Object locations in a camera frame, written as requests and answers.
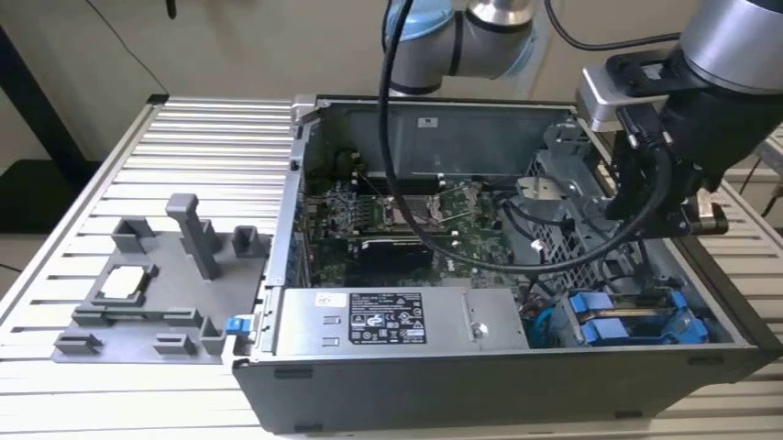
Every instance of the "cable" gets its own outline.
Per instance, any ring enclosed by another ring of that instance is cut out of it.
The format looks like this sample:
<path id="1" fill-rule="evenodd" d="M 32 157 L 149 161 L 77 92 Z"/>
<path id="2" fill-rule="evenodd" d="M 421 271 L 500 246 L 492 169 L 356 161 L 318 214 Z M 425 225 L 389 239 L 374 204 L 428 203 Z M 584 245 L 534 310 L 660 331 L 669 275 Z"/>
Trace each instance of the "cable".
<path id="1" fill-rule="evenodd" d="M 557 222 L 554 220 L 546 220 L 544 218 L 534 217 L 533 215 L 530 215 L 525 211 L 522 211 L 522 209 L 514 203 L 512 203 L 508 199 L 505 201 L 502 201 L 501 203 L 504 206 L 508 206 L 510 211 L 513 211 L 513 213 L 516 215 L 518 215 L 528 222 L 538 223 L 541 225 L 548 225 L 548 226 L 556 226 L 556 227 L 562 227 L 562 226 L 568 225 L 568 223 L 569 223 L 568 220 L 562 220 L 562 221 Z"/>
<path id="2" fill-rule="evenodd" d="M 533 215 L 528 214 L 525 211 L 522 211 L 522 209 L 514 203 L 510 202 L 510 200 L 509 200 L 510 196 L 512 196 L 510 193 L 501 192 L 500 194 L 496 194 L 492 198 L 493 203 L 498 203 L 502 206 L 504 212 L 506 211 L 505 207 L 508 207 L 509 210 L 517 216 L 520 216 L 524 220 L 526 220 L 530 223 L 537 223 L 540 225 L 564 227 L 570 224 L 569 220 L 562 220 L 562 221 L 557 222 L 554 220 L 545 220 L 542 218 L 534 217 Z"/>
<path id="3" fill-rule="evenodd" d="M 389 12 L 392 11 L 392 2 L 393 0 L 386 1 L 386 8 L 382 11 L 382 23 L 380 24 L 380 48 L 382 48 L 382 53 L 386 52 L 386 30 L 388 30 L 388 22 L 389 22 Z"/>
<path id="4" fill-rule="evenodd" d="M 747 184 L 749 183 L 749 180 L 753 178 L 753 174 L 756 173 L 756 170 L 759 169 L 759 165 L 760 165 L 760 159 L 756 160 L 756 163 L 753 163 L 753 168 L 749 169 L 749 173 L 745 176 L 745 181 L 743 181 L 743 186 L 740 186 L 740 188 L 739 188 L 740 195 L 743 195 L 743 193 L 745 192 Z"/>
<path id="5" fill-rule="evenodd" d="M 589 52 L 602 52 L 604 50 L 636 48 L 637 46 L 645 46 L 648 44 L 655 43 L 664 43 L 667 41 L 676 41 L 677 39 L 680 39 L 680 34 L 675 33 L 657 35 L 647 38 L 632 39 L 629 41 L 620 41 L 616 43 L 585 44 L 581 43 L 577 39 L 574 39 L 562 28 L 560 20 L 557 20 L 557 16 L 553 13 L 552 0 L 544 0 L 542 5 L 546 9 L 546 16 L 549 16 L 549 21 L 552 22 L 553 30 L 556 30 L 562 40 L 578 50 L 586 50 Z"/>
<path id="6" fill-rule="evenodd" d="M 0 268 L 8 269 L 8 270 L 10 270 L 12 272 L 16 272 L 16 273 L 22 273 L 22 270 L 21 269 L 17 269 L 13 266 L 9 266 L 8 264 L 0 263 Z"/>
<path id="7" fill-rule="evenodd" d="M 510 212 L 508 203 L 502 204 L 502 214 L 505 214 L 505 217 L 509 219 L 510 226 L 513 227 L 513 230 L 518 233 L 518 235 L 526 238 L 530 242 L 536 241 L 536 238 L 532 236 L 532 234 L 526 232 L 521 225 L 516 223 L 516 220 L 513 220 L 513 213 Z"/>
<path id="8" fill-rule="evenodd" d="M 589 290 L 596 291 L 597 289 L 609 285 L 615 281 L 624 280 L 625 278 L 633 278 L 633 275 L 627 275 L 627 274 L 613 275 L 611 278 L 596 281 L 596 283 L 592 286 L 589 286 Z"/>
<path id="9" fill-rule="evenodd" d="M 130 48 L 126 46 L 125 41 L 122 40 L 122 37 L 120 37 L 120 33 L 117 32 L 117 30 L 113 28 L 113 26 L 109 23 L 109 20 L 104 17 L 104 15 L 101 14 L 100 10 L 97 9 L 96 5 L 93 5 L 92 0 L 84 0 L 84 2 L 86 2 L 86 5 L 89 5 L 89 7 L 93 8 L 93 11 L 96 11 L 97 16 L 100 17 L 100 19 L 102 20 L 102 22 L 106 24 L 106 26 L 109 27 L 110 33 L 113 34 L 113 36 L 117 38 L 117 40 L 120 41 L 120 44 L 122 45 L 122 47 L 125 48 L 125 52 L 130 55 L 130 57 L 133 57 L 133 60 L 136 60 L 136 62 L 138 63 L 138 65 L 141 66 L 141 68 L 144 70 L 146 70 L 146 73 L 149 73 L 149 76 L 152 77 L 152 79 L 154 80 L 154 82 L 157 83 L 157 85 L 160 86 L 160 88 L 162 89 L 162 92 L 165 94 L 169 94 L 169 89 L 166 89 L 166 86 L 162 85 L 162 83 L 160 82 L 160 80 L 157 79 L 157 77 L 154 76 L 154 74 L 152 73 L 152 71 L 149 70 L 149 68 L 146 67 L 146 64 L 144 64 L 141 62 L 141 60 L 138 59 L 138 57 L 136 56 L 136 54 L 133 53 L 133 50 L 130 50 Z"/>
<path id="10" fill-rule="evenodd" d="M 558 272 L 581 266 L 584 263 L 598 259 L 605 254 L 612 252 L 623 245 L 625 241 L 628 241 L 629 238 L 632 238 L 632 236 L 636 234 L 636 232 L 639 232 L 647 223 L 647 220 L 649 220 L 649 217 L 655 214 L 657 207 L 663 204 L 663 201 L 667 198 L 672 184 L 672 160 L 667 151 L 659 146 L 659 144 L 663 144 L 663 141 L 660 140 L 656 142 L 652 138 L 643 139 L 643 146 L 651 149 L 655 163 L 657 165 L 657 176 L 655 179 L 653 191 L 647 198 L 641 210 L 627 222 L 625 227 L 617 231 L 615 236 L 598 247 L 592 248 L 578 257 L 570 260 L 542 265 L 500 265 L 468 258 L 438 246 L 433 238 L 426 234 L 426 232 L 416 223 L 413 214 L 410 213 L 409 207 L 406 206 L 405 197 L 397 186 L 396 171 L 393 170 L 392 148 L 389 146 L 389 86 L 392 84 L 393 59 L 396 57 L 396 51 L 402 36 L 402 27 L 405 25 L 406 14 L 410 10 L 412 3 L 413 0 L 404 0 L 400 16 L 393 25 L 389 46 L 386 47 L 386 53 L 382 58 L 382 70 L 380 73 L 380 83 L 377 87 L 377 142 L 380 148 L 380 158 L 382 160 L 382 169 L 386 175 L 390 196 L 396 200 L 397 209 L 402 215 L 402 218 L 405 219 L 405 223 L 421 243 L 429 249 L 441 254 L 444 257 L 470 265 L 477 269 L 533 275 Z"/>
<path id="11" fill-rule="evenodd" d="M 639 248 L 639 254 L 641 255 L 641 269 L 647 272 L 644 275 L 652 274 L 652 263 L 649 262 L 649 254 L 647 253 L 644 240 L 636 240 L 636 247 Z"/>
<path id="12" fill-rule="evenodd" d="M 765 208 L 763 208 L 763 212 L 760 213 L 760 217 L 765 218 L 767 215 L 769 215 L 769 213 L 772 212 L 772 210 L 775 209 L 775 204 L 777 202 L 777 197 L 772 197 L 769 199 L 769 202 L 767 203 Z"/>

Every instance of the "sticker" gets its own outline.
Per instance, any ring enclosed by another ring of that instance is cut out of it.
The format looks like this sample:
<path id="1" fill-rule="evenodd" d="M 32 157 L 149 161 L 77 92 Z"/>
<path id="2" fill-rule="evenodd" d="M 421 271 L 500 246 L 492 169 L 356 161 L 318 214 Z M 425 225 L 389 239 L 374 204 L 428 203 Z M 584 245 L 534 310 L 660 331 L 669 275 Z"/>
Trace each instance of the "sticker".
<path id="1" fill-rule="evenodd" d="M 316 295 L 316 307 L 345 307 L 346 295 L 344 293 L 329 293 L 320 291 Z"/>
<path id="2" fill-rule="evenodd" d="M 426 344 L 420 293 L 349 295 L 348 340 L 352 344 Z"/>
<path id="3" fill-rule="evenodd" d="M 420 117 L 418 118 L 418 128 L 437 128 L 437 118 L 436 117 Z"/>

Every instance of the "warning label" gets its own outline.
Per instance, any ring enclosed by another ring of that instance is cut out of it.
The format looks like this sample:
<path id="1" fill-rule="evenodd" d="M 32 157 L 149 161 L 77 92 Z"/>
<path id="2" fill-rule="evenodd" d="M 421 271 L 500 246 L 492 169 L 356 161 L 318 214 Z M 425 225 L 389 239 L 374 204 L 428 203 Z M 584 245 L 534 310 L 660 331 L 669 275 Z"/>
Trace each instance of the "warning label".
<path id="1" fill-rule="evenodd" d="M 353 344 L 426 344 L 420 293 L 350 293 Z"/>

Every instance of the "metal slotted table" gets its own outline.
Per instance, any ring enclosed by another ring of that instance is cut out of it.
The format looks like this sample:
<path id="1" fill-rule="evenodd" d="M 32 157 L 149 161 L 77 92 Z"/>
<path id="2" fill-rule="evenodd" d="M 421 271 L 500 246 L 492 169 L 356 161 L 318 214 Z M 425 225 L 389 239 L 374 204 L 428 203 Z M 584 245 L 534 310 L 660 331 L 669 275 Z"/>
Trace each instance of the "metal slotted table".
<path id="1" fill-rule="evenodd" d="M 20 439 L 272 438 L 229 369 L 204 365 L 80 365 L 49 361 L 84 299 L 122 215 L 176 230 L 172 193 L 194 193 L 217 232 L 272 234 L 293 141 L 290 102 L 170 98 L 148 104 L 90 185 L 0 301 L 0 434 Z M 783 131 L 777 132 L 783 140 Z M 701 242 L 761 318 L 783 337 L 783 240 L 736 192 L 717 200 L 725 236 Z M 777 439 L 783 362 L 713 385 L 655 420 L 356 433 L 352 438 Z"/>

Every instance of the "motherboard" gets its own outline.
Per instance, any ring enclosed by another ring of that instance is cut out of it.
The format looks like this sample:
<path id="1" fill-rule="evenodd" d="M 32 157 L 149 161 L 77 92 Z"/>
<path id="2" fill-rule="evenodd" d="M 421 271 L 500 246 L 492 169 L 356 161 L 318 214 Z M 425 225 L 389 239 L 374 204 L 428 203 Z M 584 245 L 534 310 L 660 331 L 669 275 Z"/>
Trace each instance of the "motherboard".
<path id="1" fill-rule="evenodd" d="M 382 179 L 356 175 L 305 197 L 312 287 L 506 287 L 526 278 L 442 257 L 413 236 Z M 492 195 L 480 179 L 405 181 L 405 200 L 438 245 L 473 259 L 514 261 Z"/>

